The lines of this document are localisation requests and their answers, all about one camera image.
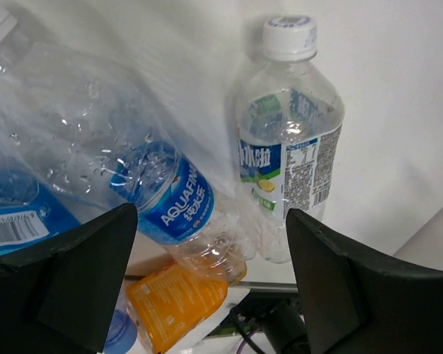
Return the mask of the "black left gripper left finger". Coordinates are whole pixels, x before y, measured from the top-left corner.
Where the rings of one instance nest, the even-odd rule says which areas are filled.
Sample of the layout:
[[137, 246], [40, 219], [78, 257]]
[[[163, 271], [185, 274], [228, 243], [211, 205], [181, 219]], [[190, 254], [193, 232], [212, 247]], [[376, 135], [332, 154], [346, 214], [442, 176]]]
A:
[[137, 221], [123, 204], [0, 256], [0, 353], [102, 351]]

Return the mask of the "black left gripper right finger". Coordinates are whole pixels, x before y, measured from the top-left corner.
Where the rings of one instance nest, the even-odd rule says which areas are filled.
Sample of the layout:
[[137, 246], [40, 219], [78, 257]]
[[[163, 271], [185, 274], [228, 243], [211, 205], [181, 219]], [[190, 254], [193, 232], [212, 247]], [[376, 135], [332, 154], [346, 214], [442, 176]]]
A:
[[313, 353], [443, 353], [443, 271], [384, 254], [299, 209], [286, 232]]

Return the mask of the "Aquafina blue label bottle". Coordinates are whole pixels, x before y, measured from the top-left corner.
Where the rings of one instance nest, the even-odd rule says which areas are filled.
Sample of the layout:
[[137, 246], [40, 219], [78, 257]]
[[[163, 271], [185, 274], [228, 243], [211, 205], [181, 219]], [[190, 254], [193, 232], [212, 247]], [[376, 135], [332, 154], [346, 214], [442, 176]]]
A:
[[239, 208], [174, 145], [132, 71], [32, 44], [6, 84], [21, 110], [5, 124], [41, 181], [99, 209], [133, 204], [140, 233], [198, 275], [233, 282], [244, 273], [254, 249]]

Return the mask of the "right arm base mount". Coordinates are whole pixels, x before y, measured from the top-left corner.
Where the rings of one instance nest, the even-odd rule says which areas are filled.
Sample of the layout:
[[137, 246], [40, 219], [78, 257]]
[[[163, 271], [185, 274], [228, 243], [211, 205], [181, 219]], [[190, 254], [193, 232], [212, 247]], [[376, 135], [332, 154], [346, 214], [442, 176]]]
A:
[[296, 285], [241, 282], [234, 289], [249, 293], [238, 304], [229, 305], [228, 314], [207, 339], [237, 338], [236, 353], [267, 353], [262, 338], [274, 353], [311, 352]]

